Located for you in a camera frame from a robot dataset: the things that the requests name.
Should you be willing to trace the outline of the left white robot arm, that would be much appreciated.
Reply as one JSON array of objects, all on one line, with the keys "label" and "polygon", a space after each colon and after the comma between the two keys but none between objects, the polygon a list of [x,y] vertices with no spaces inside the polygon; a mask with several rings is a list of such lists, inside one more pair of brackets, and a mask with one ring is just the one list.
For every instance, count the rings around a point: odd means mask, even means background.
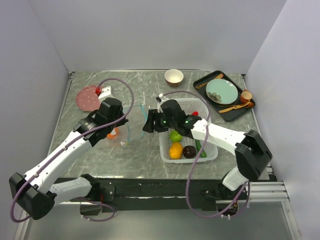
[{"label": "left white robot arm", "polygon": [[75,198],[101,200],[100,183],[89,174],[59,184],[55,181],[79,156],[126,122],[120,100],[112,97],[103,100],[99,109],[81,119],[64,142],[41,163],[25,174],[16,172],[9,178],[13,203],[23,208],[33,220],[39,220],[65,201]]}]

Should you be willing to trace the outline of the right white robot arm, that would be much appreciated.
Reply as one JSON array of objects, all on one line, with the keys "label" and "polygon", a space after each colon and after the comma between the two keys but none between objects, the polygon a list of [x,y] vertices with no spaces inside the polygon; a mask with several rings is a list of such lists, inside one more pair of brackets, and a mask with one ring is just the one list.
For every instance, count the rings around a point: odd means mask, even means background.
[{"label": "right white robot arm", "polygon": [[148,111],[142,130],[147,133],[176,130],[181,136],[210,143],[233,154],[237,166],[229,171],[219,186],[219,195],[232,198],[244,183],[257,181],[272,159],[272,153],[255,131],[235,131],[196,115],[186,114],[175,99],[164,101]]}]

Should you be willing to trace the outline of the green lime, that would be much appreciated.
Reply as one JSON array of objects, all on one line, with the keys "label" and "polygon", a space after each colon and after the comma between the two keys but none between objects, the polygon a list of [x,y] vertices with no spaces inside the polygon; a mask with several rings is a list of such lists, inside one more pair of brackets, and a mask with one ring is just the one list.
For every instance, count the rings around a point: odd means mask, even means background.
[{"label": "green lime", "polygon": [[172,130],[169,134],[169,139],[173,143],[179,143],[183,139],[183,136],[180,135],[176,130]]}]

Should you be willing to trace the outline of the orange tangerine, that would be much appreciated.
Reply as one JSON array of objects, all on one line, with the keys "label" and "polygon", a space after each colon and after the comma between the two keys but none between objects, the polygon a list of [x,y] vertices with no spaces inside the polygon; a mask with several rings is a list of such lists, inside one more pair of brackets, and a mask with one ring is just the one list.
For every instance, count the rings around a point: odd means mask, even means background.
[{"label": "orange tangerine", "polygon": [[115,139],[115,138],[117,138],[118,137],[118,134],[117,133],[110,133],[110,134],[108,134],[107,135],[107,139],[109,139],[109,140],[113,140],[113,139]]}]

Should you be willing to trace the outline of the clear blue-zipper zip bag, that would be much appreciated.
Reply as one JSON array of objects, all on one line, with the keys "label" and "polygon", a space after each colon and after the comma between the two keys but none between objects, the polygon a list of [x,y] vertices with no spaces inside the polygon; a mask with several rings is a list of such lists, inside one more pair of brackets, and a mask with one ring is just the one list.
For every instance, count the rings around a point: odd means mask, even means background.
[{"label": "clear blue-zipper zip bag", "polygon": [[125,125],[116,127],[111,133],[117,133],[117,138],[106,138],[104,147],[127,147],[144,136],[142,128],[147,120],[145,106],[141,104],[134,105],[126,118],[128,122]]}]

